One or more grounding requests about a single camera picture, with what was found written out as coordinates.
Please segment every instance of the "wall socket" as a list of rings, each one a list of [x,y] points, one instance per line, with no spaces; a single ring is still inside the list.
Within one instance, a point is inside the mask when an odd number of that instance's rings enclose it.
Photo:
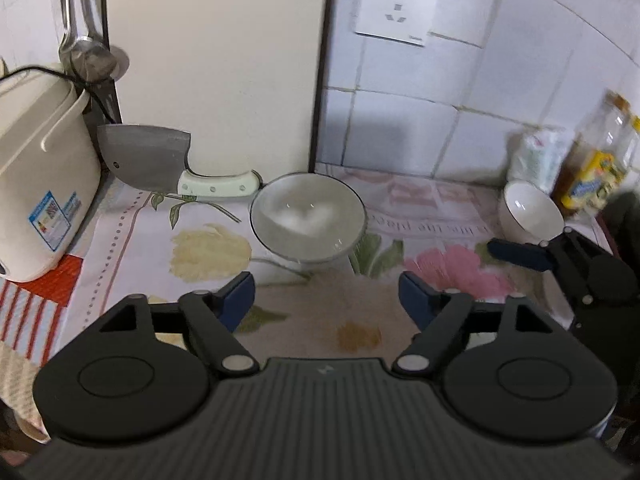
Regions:
[[[424,46],[438,0],[360,0],[356,32]]]

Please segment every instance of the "cleaver handle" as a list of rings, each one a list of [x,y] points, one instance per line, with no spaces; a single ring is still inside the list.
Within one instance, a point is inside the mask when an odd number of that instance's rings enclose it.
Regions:
[[[212,198],[249,196],[260,189],[260,184],[255,171],[236,176],[199,176],[185,170],[178,180],[178,194]]]

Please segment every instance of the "green leaf print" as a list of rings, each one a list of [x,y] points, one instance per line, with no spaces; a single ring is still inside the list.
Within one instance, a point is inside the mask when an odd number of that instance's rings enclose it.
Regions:
[[[351,268],[355,274],[367,275],[373,258],[376,256],[380,244],[382,243],[382,237],[378,234],[365,233],[360,239],[353,253],[349,255],[349,261],[351,262]]]
[[[244,316],[244,319],[240,322],[240,325],[234,333],[249,334],[251,332],[257,332],[262,325],[284,321],[287,317],[289,317],[289,314],[272,312],[271,310],[265,310],[264,308],[254,305],[249,309],[249,312],[246,313],[246,316]]]
[[[369,277],[375,280],[388,270],[402,264],[403,261],[404,242],[402,240],[394,240],[388,248],[380,253],[378,259],[373,263]]]
[[[187,202],[180,202],[169,210],[169,222],[171,222],[171,229],[173,229],[178,223],[178,218],[180,218],[180,208],[186,203]]]
[[[227,211],[225,208],[223,208],[221,205],[218,204],[214,204],[213,202],[206,202],[207,204],[209,204],[211,207],[217,209],[218,211],[220,211],[221,213],[224,213],[225,215],[227,215],[229,218],[231,218],[235,223],[239,224],[240,222],[242,222],[241,219],[239,219],[236,215],[234,215],[231,211]]]
[[[158,211],[158,206],[162,203],[163,200],[164,200],[163,194],[153,193],[153,196],[151,197],[151,207],[155,211]]]
[[[500,260],[496,260],[491,254],[489,254],[489,249],[486,246],[486,242],[479,242],[476,244],[474,251],[478,256],[480,256],[480,266],[484,267],[487,265],[493,266],[504,266],[506,262],[502,262]]]

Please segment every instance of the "kitchen counter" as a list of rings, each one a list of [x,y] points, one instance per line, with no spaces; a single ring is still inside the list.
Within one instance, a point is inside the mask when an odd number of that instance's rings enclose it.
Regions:
[[[389,363],[417,331],[398,301],[404,270],[440,290],[456,288],[484,301],[520,292],[563,324],[570,321],[552,276],[489,256],[486,242],[501,236],[499,190],[324,164],[317,171],[351,186],[368,214],[367,233],[351,257],[317,267],[269,253],[252,233],[247,200],[212,206],[106,181],[70,249],[70,263],[60,266],[65,290],[58,279],[38,302],[30,284],[0,282],[6,289],[0,312],[12,310],[0,344],[0,368],[7,371],[0,397],[43,430],[31,399],[34,375],[101,313],[135,292],[163,303],[198,288],[216,290],[242,270],[254,274],[257,293],[236,336],[261,362],[380,356]],[[580,230],[606,247],[596,222]],[[59,296],[57,303],[51,299]],[[34,314],[42,301],[43,314]],[[161,337],[181,344],[179,335]]]

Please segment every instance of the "rice cooker lid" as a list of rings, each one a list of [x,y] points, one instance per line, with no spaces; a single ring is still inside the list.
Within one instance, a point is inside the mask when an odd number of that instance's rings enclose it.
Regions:
[[[69,81],[35,71],[0,83],[2,166],[51,117],[72,89]]]

